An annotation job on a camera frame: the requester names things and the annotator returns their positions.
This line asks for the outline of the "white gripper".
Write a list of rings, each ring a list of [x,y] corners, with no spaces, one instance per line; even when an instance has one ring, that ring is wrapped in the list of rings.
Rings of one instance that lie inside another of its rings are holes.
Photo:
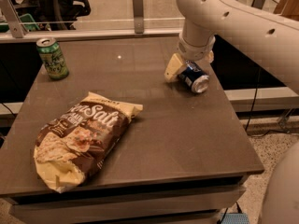
[[[178,75],[186,69],[185,60],[199,61],[204,59],[208,63],[214,61],[214,53],[212,51],[215,43],[215,36],[211,35],[203,45],[190,45],[179,35],[178,38],[178,53],[174,53],[164,71],[165,80],[175,82],[178,79]]]

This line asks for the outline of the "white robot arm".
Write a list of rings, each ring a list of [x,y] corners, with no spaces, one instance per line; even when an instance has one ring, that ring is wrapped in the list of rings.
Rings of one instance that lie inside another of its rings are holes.
[[[219,35],[299,93],[297,21],[236,0],[177,0],[177,6],[185,18],[178,41],[183,58],[202,60]],[[272,172],[259,224],[299,224],[299,143],[281,156]]]

